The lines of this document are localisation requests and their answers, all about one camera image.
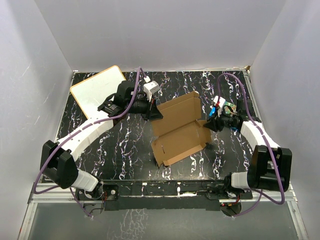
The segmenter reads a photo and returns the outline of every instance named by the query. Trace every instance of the cardboard box lid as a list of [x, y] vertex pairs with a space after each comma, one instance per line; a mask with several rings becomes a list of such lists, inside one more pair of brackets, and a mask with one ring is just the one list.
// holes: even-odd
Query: cardboard box lid
[[154, 157], [160, 166], [169, 166], [202, 150], [211, 141], [211, 133], [203, 125], [199, 94], [191, 92], [158, 106], [163, 119], [151, 122], [154, 135]]
[[165, 135], [201, 118], [201, 101], [195, 91], [162, 103], [158, 109], [163, 119], [151, 122], [155, 136]]

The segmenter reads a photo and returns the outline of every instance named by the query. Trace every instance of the cardboard flap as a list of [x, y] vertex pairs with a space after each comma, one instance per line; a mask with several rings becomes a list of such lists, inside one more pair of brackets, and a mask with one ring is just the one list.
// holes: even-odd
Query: cardboard flap
[[162, 104], [160, 104], [159, 106], [157, 106], [157, 108], [159, 109], [159, 111], [161, 112], [161, 110], [163, 109], [166, 109], [168, 107], [171, 107], [175, 104], [178, 104], [178, 103], [181, 103], [187, 99], [191, 99], [191, 98], [199, 98], [199, 93], [195, 92], [195, 91], [192, 91], [192, 92], [189, 92], [185, 95], [182, 95], [182, 96], [179, 96], [177, 98], [174, 98], [170, 101], [166, 101]]
[[151, 146], [158, 165], [160, 166], [164, 161], [176, 159], [179, 155], [176, 162], [192, 154], [186, 152], [201, 144], [198, 138], [198, 128], [197, 123], [192, 122], [153, 141]]
[[158, 106], [163, 119], [151, 122], [155, 136], [165, 135], [201, 118], [201, 101], [196, 92], [183, 95]]

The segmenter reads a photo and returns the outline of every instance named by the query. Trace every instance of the open cardboard box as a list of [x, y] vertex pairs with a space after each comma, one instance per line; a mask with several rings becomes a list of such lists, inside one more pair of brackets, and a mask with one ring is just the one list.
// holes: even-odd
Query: open cardboard box
[[201, 101], [195, 91], [157, 106], [163, 119], [151, 122], [158, 138], [152, 142], [157, 164], [169, 166], [202, 150], [211, 141], [211, 133], [203, 127]]

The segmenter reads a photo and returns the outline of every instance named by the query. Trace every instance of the metal frame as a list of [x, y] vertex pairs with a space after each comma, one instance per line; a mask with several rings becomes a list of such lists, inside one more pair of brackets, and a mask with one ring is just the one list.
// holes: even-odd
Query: metal frame
[[18, 240], [27, 240], [35, 219], [38, 203], [30, 202], [25, 212], [23, 224], [20, 229]]
[[[244, 75], [244, 79], [250, 94], [250, 97], [252, 99], [252, 103], [253, 103], [253, 108], [254, 111], [257, 115], [257, 117], [259, 117], [261, 119], [261, 115], [260, 112], [258, 110], [258, 106], [254, 97], [254, 93], [252, 90], [252, 86], [251, 86], [251, 81], [250, 81], [250, 76], [247, 73], [247, 71], [242, 68], [242, 67], [233, 67], [233, 68], [206, 68], [206, 69], [196, 69], [196, 70], [187, 70], [187, 71], [243, 71], [243, 75]], [[76, 72], [73, 73], [72, 76], [72, 81], [71, 84], [74, 80], [74, 75]], [[61, 115], [60, 118], [60, 122], [59, 122], [59, 126], [61, 124], [62, 121], [62, 117], [63, 117], [63, 113]], [[58, 131], [59, 131], [59, 127], [57, 129], [56, 132], [56, 136], [55, 139], [57, 138], [58, 135]], [[38, 190], [44, 190], [47, 189], [49, 187], [54, 186], [54, 183], [39, 183], [37, 189]], [[279, 192], [275, 192], [275, 191], [264, 191], [265, 193], [267, 193], [270, 197], [274, 198], [277, 201], [281, 200], [281, 195]], [[288, 204], [288, 208], [289, 211], [291, 213], [291, 217], [295, 226], [295, 230], [297, 232], [297, 236], [299, 240], [308, 240], [308, 235], [303, 223], [303, 220], [301, 218], [301, 214], [297, 205], [297, 198], [296, 198], [296, 194], [294, 192], [294, 189], [290, 183], [289, 185], [289, 189], [288, 191], [285, 192], [285, 201]], [[256, 192], [252, 193], [253, 198], [252, 199], [242, 199], [242, 202], [256, 202], [259, 198], [259, 194]], [[220, 202], [232, 202], [234, 200], [232, 199], [221, 199], [219, 200]], [[264, 196], [261, 198], [260, 200], [261, 202], [268, 202], [269, 200], [267, 198], [265, 198]], [[62, 203], [70, 203], [70, 204], [76, 204], [76, 202], [73, 199], [73, 196], [71, 194], [71, 192], [69, 191], [69, 189], [61, 189], [61, 188], [55, 188], [49, 192], [45, 192], [43, 194], [40, 195], [35, 195], [35, 194], [31, 194], [30, 198], [29, 198], [29, 203], [28, 203], [28, 207], [27, 207], [27, 211], [22, 223], [22, 227], [20, 230], [20, 234], [18, 237], [18, 240], [27, 240], [32, 228], [32, 224], [35, 218], [35, 214], [37, 211], [37, 206], [40, 203], [54, 203], [54, 204], [62, 204]], [[86, 204], [100, 204], [101, 201], [85, 201]]]

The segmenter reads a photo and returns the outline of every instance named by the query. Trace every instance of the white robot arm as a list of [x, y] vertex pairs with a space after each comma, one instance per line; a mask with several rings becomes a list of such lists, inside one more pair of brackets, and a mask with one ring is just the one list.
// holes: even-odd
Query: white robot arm
[[96, 115], [57, 142], [47, 141], [42, 148], [41, 167], [59, 144], [63, 143], [63, 146], [47, 164], [43, 174], [63, 189], [74, 187], [84, 190], [92, 198], [99, 197], [103, 182], [96, 176], [77, 168], [75, 161], [93, 141], [121, 120], [121, 118], [106, 119], [123, 113], [132, 97], [134, 102], [128, 113], [141, 114], [145, 120], [163, 118], [153, 97], [153, 94], [160, 90], [160, 86], [157, 82], [150, 81], [148, 77], [144, 79], [146, 84], [143, 85], [143, 92], [139, 92], [137, 96], [132, 96], [134, 84], [122, 81], [118, 85], [117, 92], [108, 96], [97, 108]]

